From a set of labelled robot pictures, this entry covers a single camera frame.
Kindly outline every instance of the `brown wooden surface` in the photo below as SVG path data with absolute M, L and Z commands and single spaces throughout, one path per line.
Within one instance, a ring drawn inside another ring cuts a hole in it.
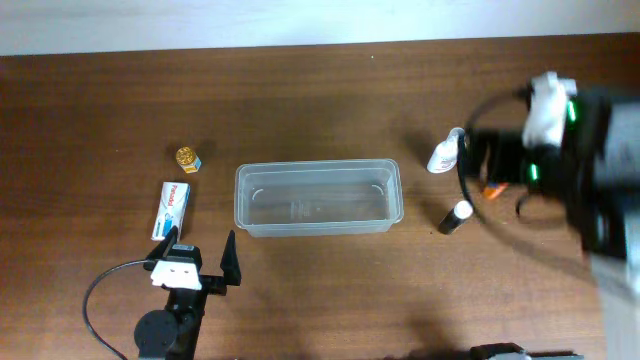
M 607 35 L 0 58 L 0 357 L 112 358 L 82 323 L 82 295 L 155 245 L 162 181 L 192 185 L 183 241 L 201 248 L 203 272 L 220 273 L 239 165 L 393 158 L 405 216 L 388 233 L 237 231 L 243 283 L 209 298 L 196 358 L 365 359 L 514 341 L 601 359 L 576 235 L 516 224 L 515 190 L 489 205 L 496 229 L 472 221 L 439 235 L 433 222 L 459 189 L 454 172 L 424 164 L 483 100 L 546 70 L 640 86 L 639 49 L 638 35 Z M 518 126 L 524 114 L 507 106 L 483 121 Z M 199 173 L 173 160 L 181 145 L 195 147 Z M 165 301 L 147 272 L 127 269 L 89 311 L 135 358 L 137 320 Z

